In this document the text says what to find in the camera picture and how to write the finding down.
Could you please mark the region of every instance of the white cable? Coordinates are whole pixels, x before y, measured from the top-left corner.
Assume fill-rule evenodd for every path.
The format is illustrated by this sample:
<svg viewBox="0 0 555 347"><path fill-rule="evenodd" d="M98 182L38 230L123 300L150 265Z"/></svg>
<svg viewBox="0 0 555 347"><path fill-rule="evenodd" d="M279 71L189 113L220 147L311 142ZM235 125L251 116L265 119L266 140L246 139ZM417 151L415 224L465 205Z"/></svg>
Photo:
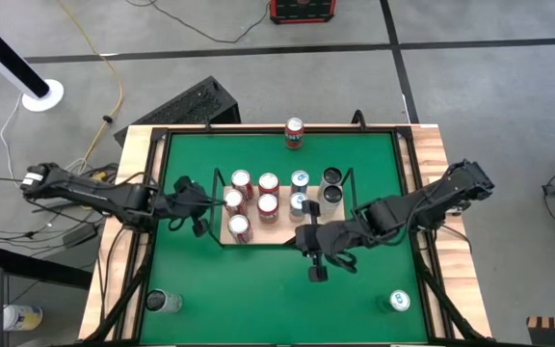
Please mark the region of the white cable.
<svg viewBox="0 0 555 347"><path fill-rule="evenodd" d="M8 120L6 120L6 122L4 123L4 126L1 127L1 131L0 131L1 141L4 143L4 146L6 147L6 154L8 154L8 172L10 172L10 178L13 179L13 183L16 186L16 188L20 186L18 185L18 183L16 183L16 178L14 178L14 172L12 170L12 158L10 156L10 147L8 146L8 142L6 142L6 138L4 137L4 131L6 131L6 127L8 126L8 123L10 122L10 120L12 120L12 117L16 114L16 111L18 111L18 105L20 105L20 98L22 96L23 96L23 93L20 93L18 95L18 100L16 101L16 105L14 106L14 109L8 116Z"/></svg>
<svg viewBox="0 0 555 347"><path fill-rule="evenodd" d="M87 160L85 160L85 158L78 158L78 159L74 160L73 162L71 162L68 166L66 166L65 169L70 171L71 173L73 173L74 170L76 170L77 167L79 167L77 173L82 174L85 171L85 169L87 168Z"/></svg>

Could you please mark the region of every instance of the green tabletop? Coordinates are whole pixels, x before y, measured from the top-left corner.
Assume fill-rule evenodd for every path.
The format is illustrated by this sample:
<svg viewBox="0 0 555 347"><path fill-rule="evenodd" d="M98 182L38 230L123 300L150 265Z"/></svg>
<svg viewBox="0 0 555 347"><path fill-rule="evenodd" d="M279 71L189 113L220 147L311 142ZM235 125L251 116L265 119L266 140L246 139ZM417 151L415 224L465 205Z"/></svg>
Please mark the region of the green tabletop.
<svg viewBox="0 0 555 347"><path fill-rule="evenodd" d="M354 169L359 203L400 194L393 144L383 133L306 134L298 150L287 149L283 135L173 135L164 187L172 193L174 182L188 175L211 194L215 168L226 181L247 170L254 183L266 172L289 182L292 172L305 170L318 185L327 167ZM350 190L344 191L350 211ZM208 235L196 238L189 222L179 231L167 224L157 230L149 289L180 294L183 308L147 311L142 343L427 341L408 238L397 247L353 250L357 274L327 264L330 279L315 283L307 278L311 262L297 251L221 248ZM377 299L396 289L410 295L410 308L380 310Z"/></svg>

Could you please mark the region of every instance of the black clamp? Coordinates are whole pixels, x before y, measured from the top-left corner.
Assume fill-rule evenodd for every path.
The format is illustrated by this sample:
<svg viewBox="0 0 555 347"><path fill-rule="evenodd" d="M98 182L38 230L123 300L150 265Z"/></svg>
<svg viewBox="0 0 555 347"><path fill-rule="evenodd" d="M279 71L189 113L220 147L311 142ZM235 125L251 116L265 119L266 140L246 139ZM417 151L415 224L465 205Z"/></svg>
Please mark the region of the black clamp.
<svg viewBox="0 0 555 347"><path fill-rule="evenodd" d="M365 122L365 117L361 110L356 110L351 124L358 124L361 131L367 131L367 123Z"/></svg>

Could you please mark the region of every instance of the soda can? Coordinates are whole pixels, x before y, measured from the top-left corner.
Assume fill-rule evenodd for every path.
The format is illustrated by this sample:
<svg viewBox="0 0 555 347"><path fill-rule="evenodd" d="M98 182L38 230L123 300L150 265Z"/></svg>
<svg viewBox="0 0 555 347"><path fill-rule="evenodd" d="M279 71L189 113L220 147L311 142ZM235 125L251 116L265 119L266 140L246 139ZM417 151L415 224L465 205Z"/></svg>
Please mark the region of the soda can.
<svg viewBox="0 0 555 347"><path fill-rule="evenodd" d="M330 185L338 185L342 181L342 172L337 168L326 168L323 171L323 176L320 179L320 187L318 188L318 198L323 193L325 188Z"/></svg>
<svg viewBox="0 0 555 347"><path fill-rule="evenodd" d="M258 195L271 194L279 199L279 179L272 173L264 173L258 178Z"/></svg>
<svg viewBox="0 0 555 347"><path fill-rule="evenodd" d="M297 170L290 176L290 194L306 193L309 183L309 174L303 170Z"/></svg>
<svg viewBox="0 0 555 347"><path fill-rule="evenodd" d="M258 198L258 216L260 222L271 224L278 220L279 204L278 198L271 194L265 194Z"/></svg>
<svg viewBox="0 0 555 347"><path fill-rule="evenodd" d="M296 117L286 122L284 130L286 146L290 149L297 149L304 143L304 122Z"/></svg>
<svg viewBox="0 0 555 347"><path fill-rule="evenodd" d="M330 185L325 187L323 194L318 199L320 205L320 215L330 216L335 213L339 202L342 200L342 190L338 186Z"/></svg>
<svg viewBox="0 0 555 347"><path fill-rule="evenodd" d="M153 312L177 313L183 306L183 299L179 294L166 292L162 289L153 289L145 299L146 309Z"/></svg>
<svg viewBox="0 0 555 347"><path fill-rule="evenodd" d="M229 190L224 195L224 201L226 202L225 208L228 216L246 215L246 201L243 199L243 194L240 191L236 189Z"/></svg>
<svg viewBox="0 0 555 347"><path fill-rule="evenodd" d="M252 237L250 221L246 216L236 215L228 221L228 231L238 244L247 244Z"/></svg>
<svg viewBox="0 0 555 347"><path fill-rule="evenodd" d="M295 193L290 196L290 220L293 222L300 222L304 219L304 209L302 202L307 200L307 195L304 193Z"/></svg>
<svg viewBox="0 0 555 347"><path fill-rule="evenodd" d="M238 190L243 194L243 199L251 200L254 196L254 191L251 187L251 176L245 170L237 170L232 173L230 177L230 184L232 188Z"/></svg>
<svg viewBox="0 0 555 347"><path fill-rule="evenodd" d="M388 297L381 296L378 304L383 312L404 312L410 307L410 297L404 290L394 290Z"/></svg>

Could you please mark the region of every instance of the white can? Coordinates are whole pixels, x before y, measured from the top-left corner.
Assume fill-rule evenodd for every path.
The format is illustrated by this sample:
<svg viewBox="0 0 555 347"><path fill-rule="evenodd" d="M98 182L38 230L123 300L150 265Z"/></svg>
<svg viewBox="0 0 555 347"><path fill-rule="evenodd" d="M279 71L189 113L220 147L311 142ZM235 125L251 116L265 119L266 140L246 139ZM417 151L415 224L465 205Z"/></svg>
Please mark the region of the white can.
<svg viewBox="0 0 555 347"><path fill-rule="evenodd" d="M303 170L297 170L290 176L290 194L307 192L309 174Z"/></svg>
<svg viewBox="0 0 555 347"><path fill-rule="evenodd" d="M290 196L290 220L293 222L300 222L305 218L303 202L307 200L307 195L304 193L295 193Z"/></svg>
<svg viewBox="0 0 555 347"><path fill-rule="evenodd" d="M338 186L330 185L323 190L323 194L318 199L321 216L332 216L337 210L337 206L342 201L342 190Z"/></svg>
<svg viewBox="0 0 555 347"><path fill-rule="evenodd" d="M337 168L326 168L320 178L320 188L318 188L318 200L325 188L330 185L338 185L342 181L342 172Z"/></svg>
<svg viewBox="0 0 555 347"><path fill-rule="evenodd" d="M42 321L39 307L7 305L4 307L4 332L31 331Z"/></svg>
<svg viewBox="0 0 555 347"><path fill-rule="evenodd" d="M145 299L146 309L153 312L177 313L183 306L183 299L179 294L166 292L162 289L153 289Z"/></svg>
<svg viewBox="0 0 555 347"><path fill-rule="evenodd" d="M389 304L398 312L404 312L410 307L410 297L404 290L395 290L389 296Z"/></svg>

